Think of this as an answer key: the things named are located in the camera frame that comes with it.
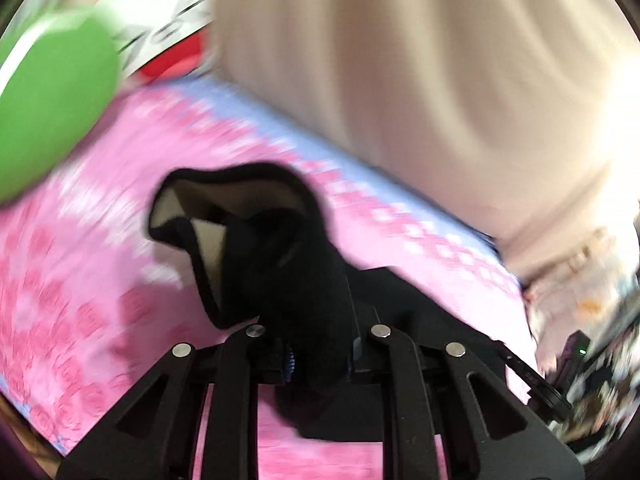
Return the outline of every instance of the beige curtain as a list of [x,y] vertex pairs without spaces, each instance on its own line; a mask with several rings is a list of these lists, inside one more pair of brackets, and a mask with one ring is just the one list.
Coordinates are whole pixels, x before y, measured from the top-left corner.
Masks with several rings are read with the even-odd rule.
[[217,0],[226,78],[496,237],[524,278],[638,207],[613,0]]

